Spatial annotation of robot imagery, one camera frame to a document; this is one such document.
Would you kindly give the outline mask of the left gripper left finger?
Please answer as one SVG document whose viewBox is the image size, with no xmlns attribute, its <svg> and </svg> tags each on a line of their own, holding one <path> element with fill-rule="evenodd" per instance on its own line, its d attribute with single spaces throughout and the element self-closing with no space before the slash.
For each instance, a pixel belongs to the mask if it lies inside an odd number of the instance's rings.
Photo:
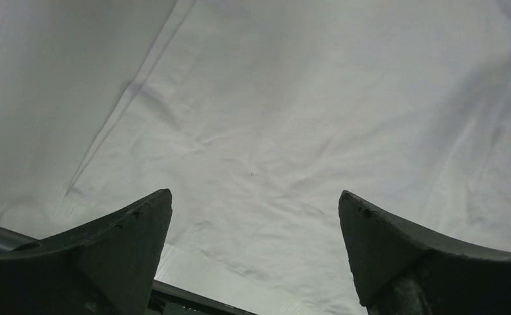
<svg viewBox="0 0 511 315">
<path fill-rule="evenodd" d="M 172 217 L 172 194 L 0 250 L 0 314 L 143 314 Z"/>
</svg>

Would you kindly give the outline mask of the white t shirt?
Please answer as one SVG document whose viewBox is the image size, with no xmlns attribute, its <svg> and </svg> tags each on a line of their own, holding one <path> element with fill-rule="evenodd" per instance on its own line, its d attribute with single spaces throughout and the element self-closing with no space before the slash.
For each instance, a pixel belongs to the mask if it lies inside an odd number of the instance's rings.
<svg viewBox="0 0 511 315">
<path fill-rule="evenodd" d="M 0 1 L 0 226 L 162 188 L 157 279 L 363 314 L 343 190 L 511 252 L 511 1 Z"/>
</svg>

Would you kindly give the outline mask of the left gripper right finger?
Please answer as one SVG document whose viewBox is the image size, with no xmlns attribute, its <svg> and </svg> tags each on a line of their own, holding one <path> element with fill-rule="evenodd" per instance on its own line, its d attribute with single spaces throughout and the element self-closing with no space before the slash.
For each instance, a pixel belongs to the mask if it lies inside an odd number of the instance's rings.
<svg viewBox="0 0 511 315">
<path fill-rule="evenodd" d="M 440 234 L 349 191 L 338 214 L 369 314 L 511 314 L 511 252 Z"/>
</svg>

